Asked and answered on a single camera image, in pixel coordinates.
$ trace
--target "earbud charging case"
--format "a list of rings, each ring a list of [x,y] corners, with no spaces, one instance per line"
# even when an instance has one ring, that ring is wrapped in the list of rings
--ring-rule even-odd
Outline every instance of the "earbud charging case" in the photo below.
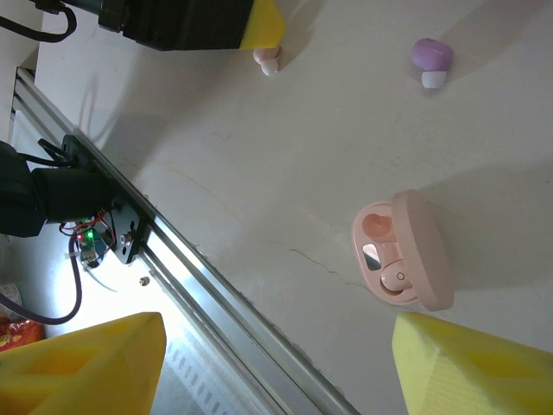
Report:
[[[364,220],[369,215],[391,217],[395,240],[382,242],[369,237],[364,229]],[[391,202],[364,207],[353,221],[352,236],[359,267],[375,296],[395,305],[421,301],[431,311],[453,305],[453,272],[434,216],[420,193],[406,190],[394,195]],[[404,260],[411,287],[391,291],[384,287],[380,277],[387,265],[399,259]]]

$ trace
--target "small mirror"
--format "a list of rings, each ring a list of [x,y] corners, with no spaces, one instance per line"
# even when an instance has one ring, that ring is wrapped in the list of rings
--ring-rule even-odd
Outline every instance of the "small mirror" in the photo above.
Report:
[[[382,268],[380,263],[380,257],[378,256],[377,247],[374,244],[366,244],[363,246],[363,253],[365,254],[365,261],[369,270],[377,271]]]

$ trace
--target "pink earbud case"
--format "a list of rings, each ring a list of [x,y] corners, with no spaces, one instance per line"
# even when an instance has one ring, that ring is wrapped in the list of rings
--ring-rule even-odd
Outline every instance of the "pink earbud case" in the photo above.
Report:
[[[369,290],[395,305],[421,301],[431,311],[453,305],[454,278],[428,203],[415,190],[361,209],[353,247]]]

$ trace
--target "white table surface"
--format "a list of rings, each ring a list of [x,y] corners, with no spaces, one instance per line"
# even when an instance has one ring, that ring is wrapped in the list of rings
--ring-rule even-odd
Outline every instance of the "white table surface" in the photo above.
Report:
[[[553,5],[276,2],[274,78],[251,52],[160,53],[82,12],[36,83],[360,412],[405,412],[401,309],[363,287],[350,226],[407,188],[458,280],[435,315],[553,349]],[[432,93],[409,63],[426,36],[456,52]]]

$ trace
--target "screw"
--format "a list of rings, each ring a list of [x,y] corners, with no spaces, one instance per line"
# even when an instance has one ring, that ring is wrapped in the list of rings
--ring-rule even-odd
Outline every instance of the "screw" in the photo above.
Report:
[[[132,243],[132,235],[130,233],[125,233],[119,236],[119,242],[121,242],[122,245],[130,246]]]

